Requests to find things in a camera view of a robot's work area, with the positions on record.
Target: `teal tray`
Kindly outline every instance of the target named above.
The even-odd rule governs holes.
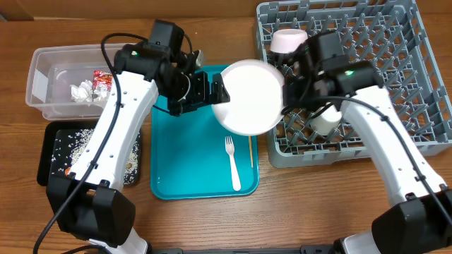
[[[212,75],[227,66],[205,66]],[[167,108],[165,97],[156,103]],[[235,146],[235,162],[242,189],[232,189],[229,155],[225,150],[225,136],[231,135]],[[257,138],[253,145],[253,168],[249,156],[248,137],[235,135],[224,129],[207,106],[196,111],[170,116],[152,110],[150,149],[150,188],[162,200],[190,198],[219,198],[249,195],[259,185]]]

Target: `red snack packet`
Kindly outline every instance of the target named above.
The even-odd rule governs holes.
[[[104,71],[94,71],[94,91],[109,92],[112,89],[113,75]]]

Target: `fork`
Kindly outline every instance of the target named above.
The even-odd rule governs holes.
[[[225,146],[226,146],[226,152],[229,155],[230,161],[231,161],[231,175],[232,175],[232,187],[234,191],[240,191],[242,188],[242,185],[240,184],[240,178],[239,178],[239,172],[237,171],[237,166],[235,165],[235,159],[234,159],[234,143],[232,142],[231,136],[225,137]]]

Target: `dish rack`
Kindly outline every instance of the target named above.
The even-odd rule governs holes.
[[[257,49],[274,64],[272,35],[302,29],[309,36],[335,30],[351,62],[371,61],[383,76],[394,109],[424,156],[452,146],[451,102],[414,0],[300,0],[259,4]],[[292,72],[290,66],[283,75]],[[296,109],[267,133],[277,168],[332,164],[369,157],[361,138],[342,120],[328,135],[310,127],[312,112]]]

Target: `wooden tabletop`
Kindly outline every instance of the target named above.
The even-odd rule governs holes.
[[[450,13],[422,13],[436,60],[452,92]],[[255,58],[254,18],[174,19],[203,49],[207,64]],[[35,21],[0,23],[0,253],[30,253],[53,213],[36,182],[48,121],[25,104],[33,52],[40,47],[97,44],[111,32],[147,37],[152,20]],[[135,229],[156,248],[297,248],[332,243],[369,229],[389,206],[383,181],[370,159],[330,166],[275,169],[266,140],[258,138],[261,182],[250,196],[162,201],[150,190],[150,118],[143,129],[141,178],[124,194],[136,205]],[[427,159],[452,183],[452,150]],[[83,245],[57,226],[41,253]],[[439,250],[436,253],[452,253]]]

